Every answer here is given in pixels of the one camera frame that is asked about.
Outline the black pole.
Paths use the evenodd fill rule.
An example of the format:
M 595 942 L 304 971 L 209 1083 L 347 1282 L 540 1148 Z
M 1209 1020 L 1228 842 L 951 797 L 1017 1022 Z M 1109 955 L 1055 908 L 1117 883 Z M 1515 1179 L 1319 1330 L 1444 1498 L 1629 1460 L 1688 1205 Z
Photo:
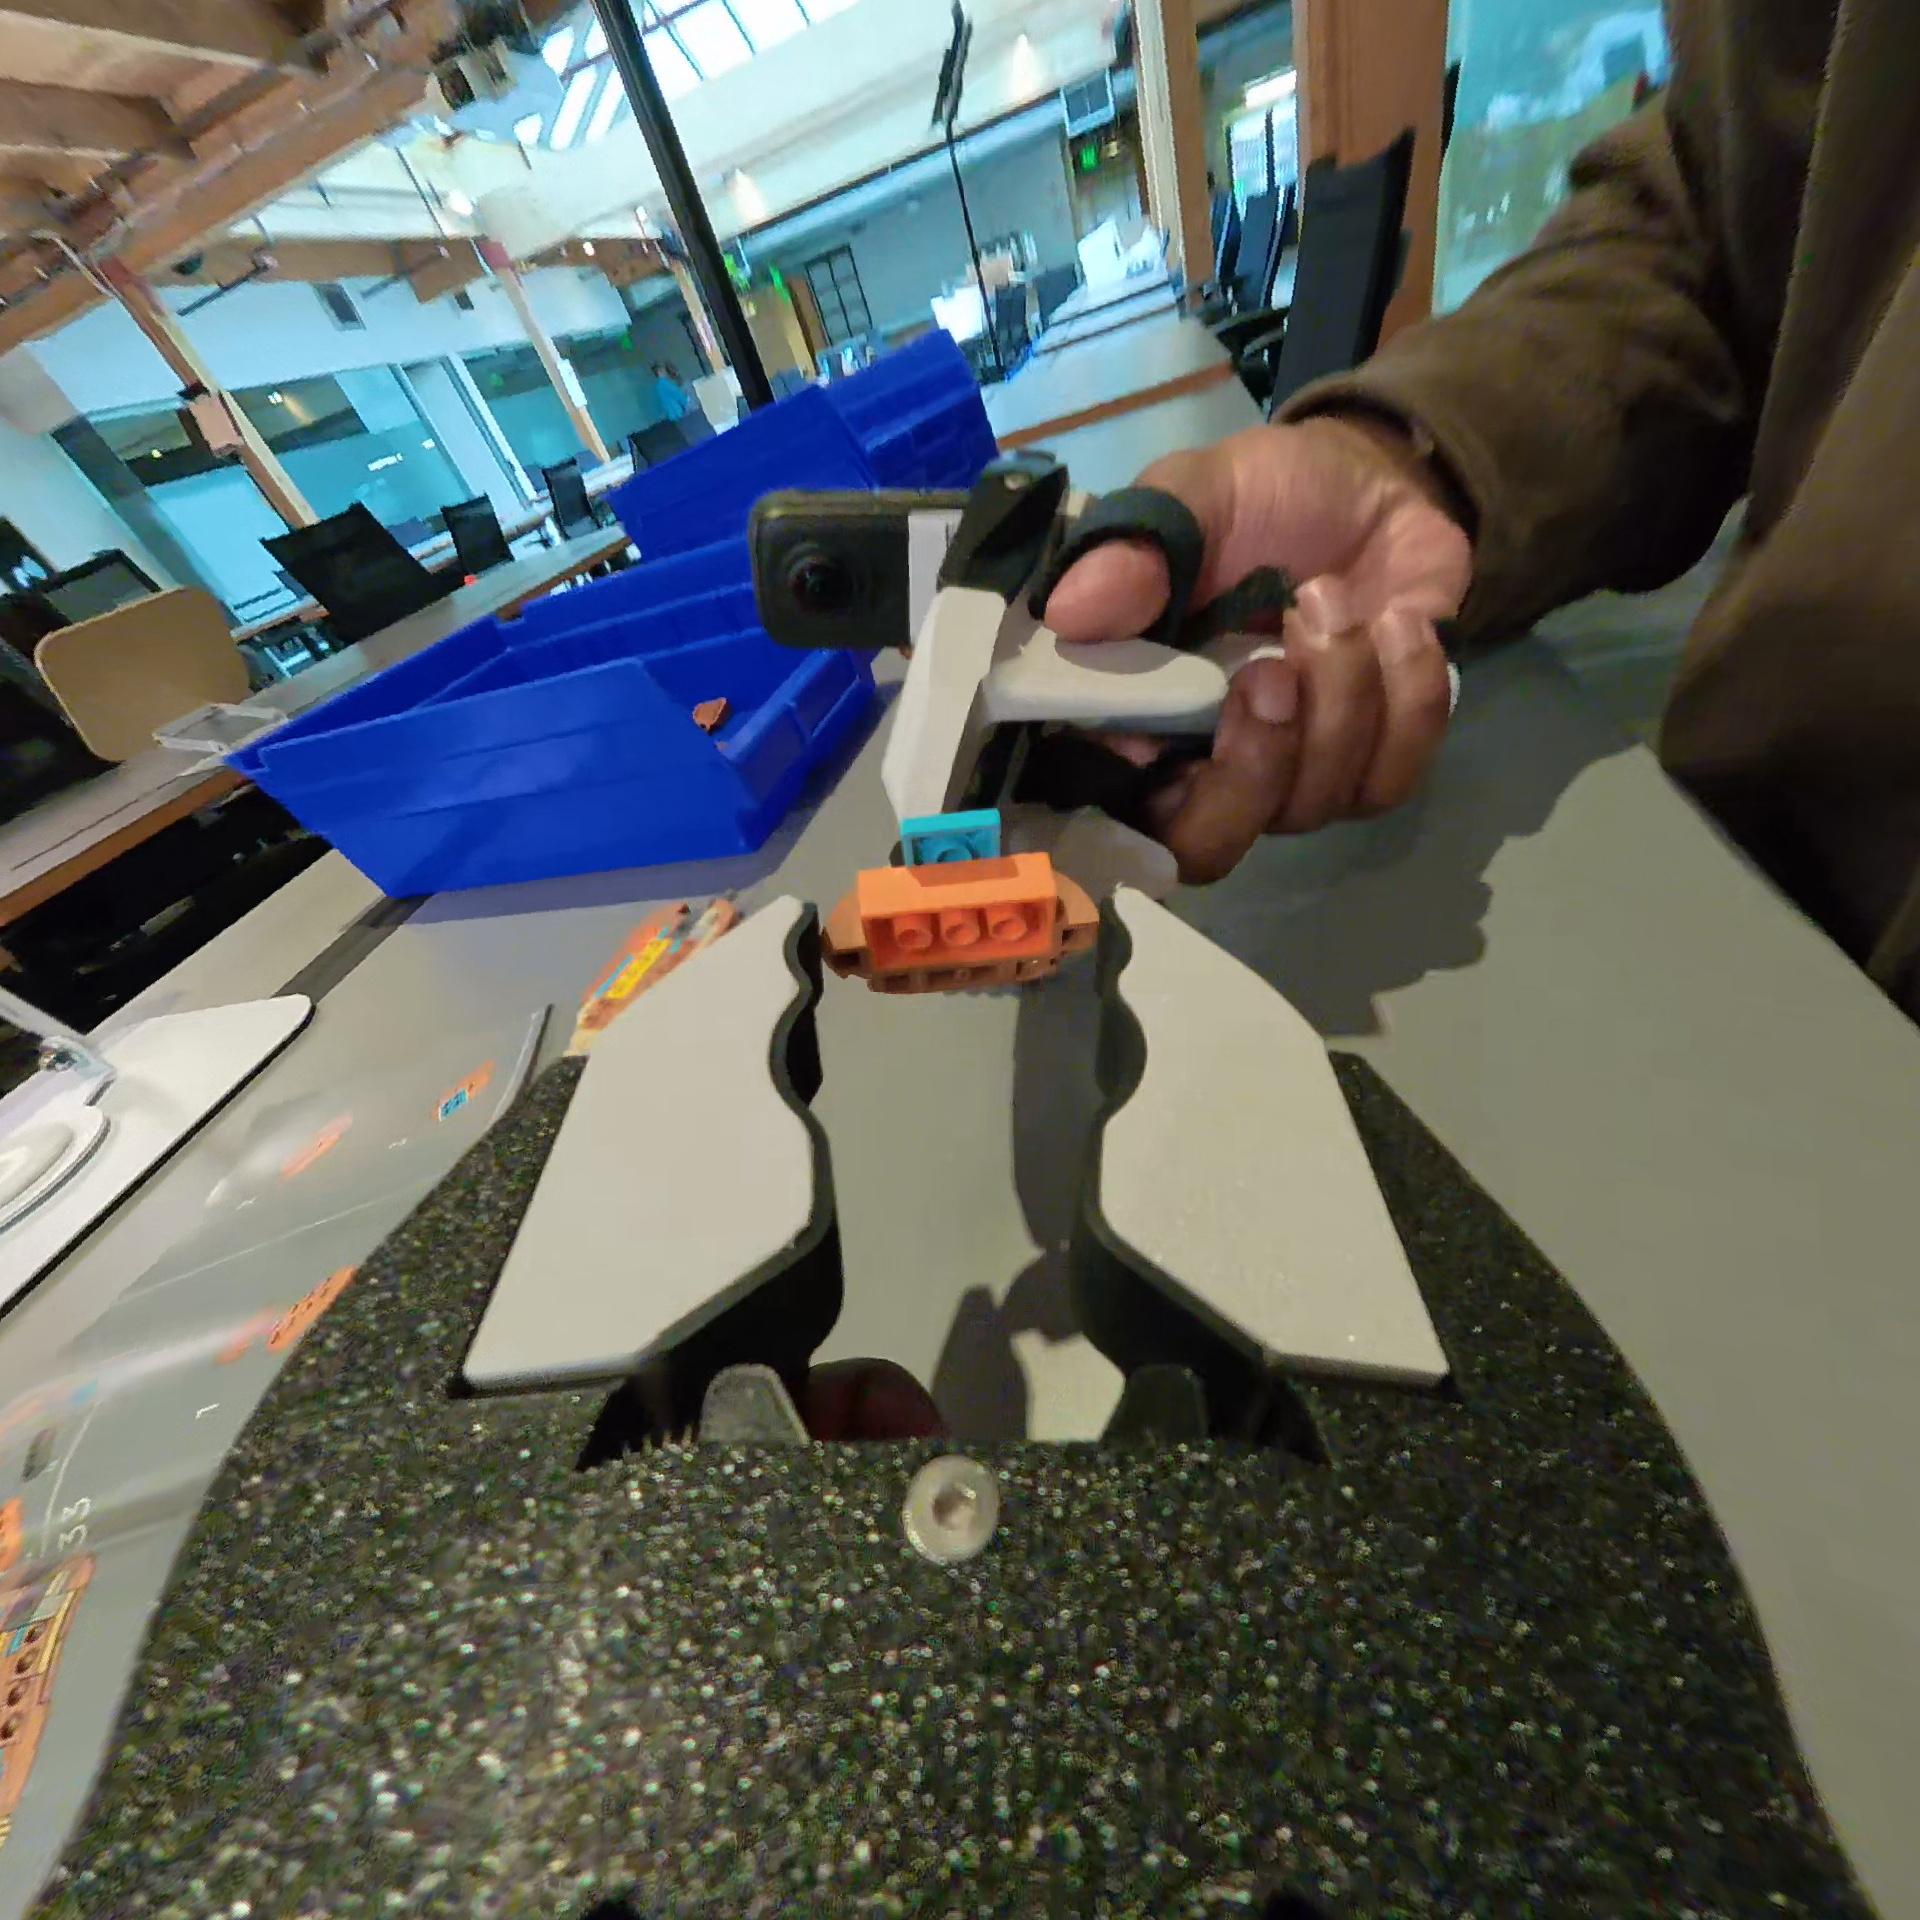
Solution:
M 595 3 L 591 11 L 607 37 L 607 48 L 632 109 L 636 125 L 656 166 L 672 231 L 678 240 L 676 267 L 689 275 L 688 308 L 708 324 L 712 364 L 727 362 L 752 411 L 772 404 L 772 382 L 761 364 L 740 299 L 717 247 L 702 190 L 680 147 L 680 132 L 661 92 L 644 50 L 639 21 L 629 3 Z

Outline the wood-edged office table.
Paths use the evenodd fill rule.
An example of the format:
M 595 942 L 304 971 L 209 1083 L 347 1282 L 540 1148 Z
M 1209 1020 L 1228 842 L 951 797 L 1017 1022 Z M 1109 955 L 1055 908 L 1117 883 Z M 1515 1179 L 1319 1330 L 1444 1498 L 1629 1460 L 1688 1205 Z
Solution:
M 624 556 L 629 546 L 625 532 L 609 526 L 499 566 L 439 603 L 267 687 L 261 702 L 283 716 L 304 714 L 479 618 L 518 612 L 585 575 L 601 559 Z M 1 828 L 1 924 L 20 922 L 123 852 L 241 786 L 244 776 L 221 760 L 148 748 L 109 773 L 30 807 Z

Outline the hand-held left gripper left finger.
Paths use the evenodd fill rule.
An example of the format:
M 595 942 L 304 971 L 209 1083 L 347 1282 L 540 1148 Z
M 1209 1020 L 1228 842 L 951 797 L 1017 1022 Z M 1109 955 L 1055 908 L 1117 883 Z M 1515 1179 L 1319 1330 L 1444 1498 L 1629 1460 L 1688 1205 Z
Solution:
M 820 924 L 776 895 L 589 1046 L 461 1364 L 472 1395 L 797 1386 L 841 1312 L 816 1008 Z

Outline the blue plastic bin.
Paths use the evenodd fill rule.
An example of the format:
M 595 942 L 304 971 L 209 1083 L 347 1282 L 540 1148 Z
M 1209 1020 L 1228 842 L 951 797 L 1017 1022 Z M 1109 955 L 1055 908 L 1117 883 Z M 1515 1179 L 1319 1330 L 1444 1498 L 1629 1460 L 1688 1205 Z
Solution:
M 499 626 L 517 664 L 573 672 L 637 663 L 678 708 L 723 700 L 734 714 L 752 714 L 831 658 L 781 646 L 761 626 L 743 540 L 551 591 Z
M 775 492 L 969 492 L 997 455 L 972 364 L 936 328 L 750 411 L 607 501 L 644 559 L 670 559 L 745 538 Z
M 543 672 L 499 618 L 232 751 L 228 766 L 385 895 L 743 856 L 873 714 L 833 654 L 720 735 L 637 663 Z

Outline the white flat board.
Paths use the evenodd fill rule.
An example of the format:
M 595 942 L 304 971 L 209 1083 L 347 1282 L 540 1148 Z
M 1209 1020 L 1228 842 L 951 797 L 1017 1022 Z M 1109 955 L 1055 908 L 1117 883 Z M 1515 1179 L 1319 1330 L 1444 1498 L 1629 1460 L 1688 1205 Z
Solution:
M 102 1144 L 25 1221 L 1 1232 L 1 1307 L 53 1274 L 310 1023 L 305 994 L 136 1020 L 92 1039 L 117 1067 Z

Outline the wooden post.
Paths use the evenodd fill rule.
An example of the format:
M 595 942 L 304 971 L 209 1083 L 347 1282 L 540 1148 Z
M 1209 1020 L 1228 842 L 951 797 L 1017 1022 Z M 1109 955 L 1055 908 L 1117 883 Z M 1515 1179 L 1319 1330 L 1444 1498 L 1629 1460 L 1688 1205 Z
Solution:
M 1435 226 L 1448 71 L 1447 3 L 1293 3 L 1301 163 L 1374 158 L 1411 127 L 1405 267 L 1382 316 L 1382 342 L 1433 311 Z

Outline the tan chair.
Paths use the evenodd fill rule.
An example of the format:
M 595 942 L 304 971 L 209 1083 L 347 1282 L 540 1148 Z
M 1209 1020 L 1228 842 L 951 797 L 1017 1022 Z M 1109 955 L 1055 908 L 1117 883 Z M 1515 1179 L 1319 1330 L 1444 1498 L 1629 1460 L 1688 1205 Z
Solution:
M 174 588 L 40 635 L 40 682 L 83 748 L 120 764 L 148 751 L 157 728 L 209 703 L 244 703 L 249 661 L 209 591 Z

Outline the grey desk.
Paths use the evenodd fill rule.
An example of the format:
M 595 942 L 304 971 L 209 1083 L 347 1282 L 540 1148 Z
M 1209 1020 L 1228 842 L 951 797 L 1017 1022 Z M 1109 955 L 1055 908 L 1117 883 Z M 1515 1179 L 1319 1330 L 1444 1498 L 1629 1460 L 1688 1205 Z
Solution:
M 1652 603 L 1590 605 L 1572 650 L 1476 663 L 1428 786 L 1374 823 L 1265 838 L 1168 900 L 1363 1055 L 1575 1287 L 1649 1390 L 1725 1530 L 1824 1807 L 1884 1915 L 1916 1915 L 1916 1026 L 1678 794 L 1585 668 Z M 79 1467 L 48 1520 L 102 1495 L 102 1611 L 71 1720 L 38 1747 L 5 1848 L 20 1915 L 73 1831 L 133 1640 L 271 1367 L 217 1386 L 185 1280 L 100 1322 L 232 1211 L 217 1182 L 316 1098 L 396 1102 L 456 1039 L 543 1055 L 589 968 L 664 899 L 839 891 L 888 824 L 880 740 L 767 850 L 372 900 L 339 854 L 167 976 L 129 1020 L 275 991 L 317 1010 L 275 1067 L 5 1322 L 5 1406 L 77 1388 Z M 1067 1302 L 1067 1186 L 1093 1112 L 1088 963 L 1024 994 L 881 999 L 831 984 L 825 1126 L 847 1310 L 831 1359 L 918 1376 L 960 1443 L 1089 1438 L 1120 1391 Z

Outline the clear round-base stand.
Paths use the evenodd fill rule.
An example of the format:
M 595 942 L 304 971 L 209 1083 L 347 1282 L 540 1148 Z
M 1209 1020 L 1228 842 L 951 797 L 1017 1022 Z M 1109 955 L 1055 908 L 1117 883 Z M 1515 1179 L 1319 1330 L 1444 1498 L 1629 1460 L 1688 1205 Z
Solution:
M 5 1029 L 33 1043 L 33 1066 L 1 1102 L 1 1229 L 69 1184 L 105 1143 L 100 1107 L 117 1067 L 77 1029 L 1 990 Z

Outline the person's brown hoodie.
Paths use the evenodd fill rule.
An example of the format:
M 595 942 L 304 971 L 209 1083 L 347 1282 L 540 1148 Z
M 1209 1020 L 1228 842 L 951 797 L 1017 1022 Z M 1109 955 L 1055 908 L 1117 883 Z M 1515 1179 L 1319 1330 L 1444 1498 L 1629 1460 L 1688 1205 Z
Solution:
M 1667 119 L 1748 356 L 1671 773 L 1916 1016 L 1916 4 L 1713 4 Z

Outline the orange brown toy brick assembly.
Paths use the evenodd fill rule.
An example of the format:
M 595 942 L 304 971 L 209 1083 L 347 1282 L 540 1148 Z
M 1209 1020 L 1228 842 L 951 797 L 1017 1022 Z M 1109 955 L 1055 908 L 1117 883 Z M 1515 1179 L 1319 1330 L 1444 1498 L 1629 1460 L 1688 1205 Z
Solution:
M 1097 944 L 1089 893 L 1045 852 L 867 868 L 823 924 L 823 965 L 880 994 L 1011 990 Z

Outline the person's right forearm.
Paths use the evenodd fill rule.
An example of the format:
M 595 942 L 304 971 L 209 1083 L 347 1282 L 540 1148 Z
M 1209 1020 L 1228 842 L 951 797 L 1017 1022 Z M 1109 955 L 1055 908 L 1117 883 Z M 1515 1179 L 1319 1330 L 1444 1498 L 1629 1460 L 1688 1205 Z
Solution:
M 1675 74 L 1590 143 L 1535 244 L 1279 419 L 1396 426 L 1460 510 L 1460 640 L 1648 591 L 1777 511 L 1761 414 L 1824 83 Z

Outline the grey instruction booklet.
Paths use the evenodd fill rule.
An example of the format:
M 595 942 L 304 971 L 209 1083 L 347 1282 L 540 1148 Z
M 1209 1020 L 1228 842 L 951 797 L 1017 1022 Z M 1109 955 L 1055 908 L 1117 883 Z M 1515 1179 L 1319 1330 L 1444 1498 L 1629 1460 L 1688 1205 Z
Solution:
M 51 1876 L 227 1454 L 360 1262 L 515 1104 L 552 1005 L 270 1100 L 199 1208 L 5 1404 L 5 1915 Z

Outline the person's right hand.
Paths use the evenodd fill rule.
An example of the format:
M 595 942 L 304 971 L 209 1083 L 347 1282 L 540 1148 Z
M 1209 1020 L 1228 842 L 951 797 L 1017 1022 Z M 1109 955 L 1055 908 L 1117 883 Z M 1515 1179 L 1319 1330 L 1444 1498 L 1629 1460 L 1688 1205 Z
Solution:
M 1248 623 L 1279 654 L 1232 677 L 1209 756 L 1149 797 L 1183 883 L 1228 877 L 1271 832 L 1366 820 L 1423 786 L 1451 716 L 1435 626 L 1467 598 L 1472 541 L 1415 453 L 1393 422 L 1315 415 L 1140 469 L 1207 538 L 1200 605 L 1261 566 L 1295 589 Z

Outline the brown yellow toy brick model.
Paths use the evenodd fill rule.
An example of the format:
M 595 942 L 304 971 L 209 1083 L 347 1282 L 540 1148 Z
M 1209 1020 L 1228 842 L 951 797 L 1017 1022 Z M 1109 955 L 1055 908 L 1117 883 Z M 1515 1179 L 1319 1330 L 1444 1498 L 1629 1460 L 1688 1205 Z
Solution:
M 591 1053 L 599 1037 L 643 994 L 683 966 L 695 954 L 723 940 L 740 911 L 732 895 L 703 902 L 676 900 L 637 924 L 617 954 L 596 968 L 571 1026 L 564 1055 Z

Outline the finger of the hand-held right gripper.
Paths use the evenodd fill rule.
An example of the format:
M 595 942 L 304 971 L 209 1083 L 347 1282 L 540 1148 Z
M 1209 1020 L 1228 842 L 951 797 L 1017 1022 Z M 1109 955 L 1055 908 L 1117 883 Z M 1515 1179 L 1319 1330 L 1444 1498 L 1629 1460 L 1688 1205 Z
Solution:
M 1179 861 L 1158 838 L 1104 812 L 1073 812 L 1048 828 L 1047 854 L 1055 874 L 1094 902 L 1120 887 L 1160 900 L 1179 884 Z
M 998 663 L 1008 603 L 989 589 L 936 589 L 915 637 L 880 756 L 899 828 L 953 807 L 975 764 L 977 698 Z

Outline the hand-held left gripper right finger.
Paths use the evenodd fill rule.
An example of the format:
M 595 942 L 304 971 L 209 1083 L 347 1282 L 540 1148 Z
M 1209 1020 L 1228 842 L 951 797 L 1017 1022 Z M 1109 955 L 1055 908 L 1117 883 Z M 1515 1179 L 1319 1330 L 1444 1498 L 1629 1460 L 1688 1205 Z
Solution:
M 1124 1372 L 1435 1388 L 1448 1358 L 1311 1022 L 1133 887 L 1097 938 L 1076 1312 Z

